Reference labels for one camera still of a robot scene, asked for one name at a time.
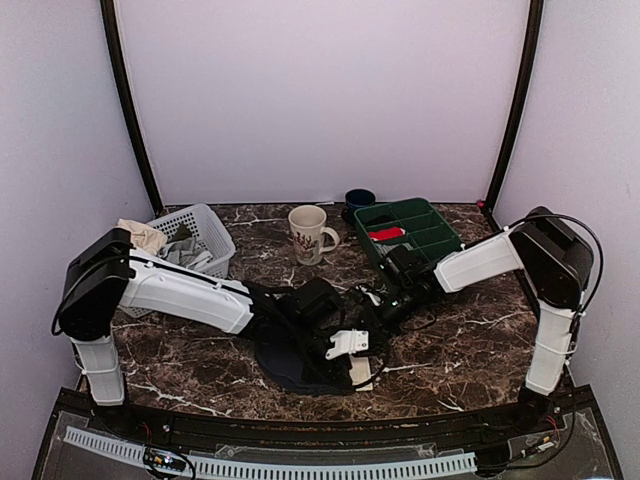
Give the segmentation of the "navy underwear white waistband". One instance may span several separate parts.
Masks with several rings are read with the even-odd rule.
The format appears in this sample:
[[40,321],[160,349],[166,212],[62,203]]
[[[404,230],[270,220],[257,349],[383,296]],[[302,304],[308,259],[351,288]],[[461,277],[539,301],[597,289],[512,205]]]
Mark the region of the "navy underwear white waistband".
[[368,390],[380,375],[369,368],[356,381],[355,358],[343,354],[328,359],[326,344],[304,329],[278,322],[262,323],[253,331],[254,355],[264,375],[284,390],[307,396],[350,395]]

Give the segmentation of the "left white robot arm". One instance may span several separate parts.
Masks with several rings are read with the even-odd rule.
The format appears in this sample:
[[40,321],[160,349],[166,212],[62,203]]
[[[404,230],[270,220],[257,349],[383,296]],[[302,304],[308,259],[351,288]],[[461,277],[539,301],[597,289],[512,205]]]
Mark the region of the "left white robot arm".
[[69,264],[51,331],[70,339],[93,400],[103,407],[103,421],[120,436],[141,427],[140,412],[125,401],[112,334],[120,307],[157,311],[249,339],[267,376],[297,394],[349,394],[368,384],[352,379],[350,359],[368,351],[369,331],[321,329],[325,320],[345,313],[327,281],[277,288],[217,279],[138,249],[128,231],[114,228]]

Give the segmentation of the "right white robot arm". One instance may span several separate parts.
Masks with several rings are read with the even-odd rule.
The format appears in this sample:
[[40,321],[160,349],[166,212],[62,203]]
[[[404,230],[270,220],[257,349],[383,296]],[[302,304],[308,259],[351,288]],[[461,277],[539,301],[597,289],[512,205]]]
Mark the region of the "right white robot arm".
[[559,384],[604,271],[602,244],[586,223],[537,207],[439,261],[397,245],[381,257],[378,267],[397,289],[381,306],[390,320],[410,314],[436,292],[452,294],[504,273],[524,272],[539,310],[524,387],[537,395],[511,410],[510,424],[530,434],[547,420],[549,405],[541,396],[550,396]]

